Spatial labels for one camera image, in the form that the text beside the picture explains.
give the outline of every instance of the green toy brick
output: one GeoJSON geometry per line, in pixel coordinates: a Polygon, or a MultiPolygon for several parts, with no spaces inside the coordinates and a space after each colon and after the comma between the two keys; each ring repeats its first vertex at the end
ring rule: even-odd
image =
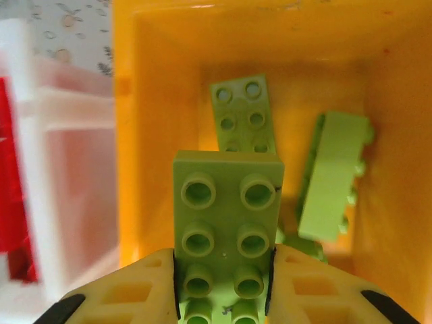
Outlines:
{"type": "Polygon", "coordinates": [[[372,140],[366,117],[332,111],[318,118],[296,210],[300,237],[335,241],[344,231],[346,205],[357,198],[352,183],[365,172],[361,155],[372,140]]]}
{"type": "Polygon", "coordinates": [[[304,254],[307,254],[314,259],[328,263],[327,257],[324,254],[323,246],[313,240],[301,238],[297,234],[288,234],[283,241],[285,245],[291,246],[304,254]]]}
{"type": "Polygon", "coordinates": [[[210,91],[220,151],[276,153],[264,75],[212,84],[210,91]]]}
{"type": "Polygon", "coordinates": [[[284,164],[269,153],[177,154],[173,195],[180,323],[264,323],[283,178],[284,164]]]}

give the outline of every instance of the yellow storage bin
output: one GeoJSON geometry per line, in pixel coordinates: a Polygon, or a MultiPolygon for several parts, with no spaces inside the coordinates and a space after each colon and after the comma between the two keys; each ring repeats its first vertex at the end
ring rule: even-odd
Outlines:
{"type": "Polygon", "coordinates": [[[355,225],[325,250],[432,323],[430,0],[122,0],[114,10],[122,265],[173,246],[174,155],[217,150],[209,85],[265,73],[287,230],[318,114],[368,116],[377,138],[348,211],[355,225]]]}

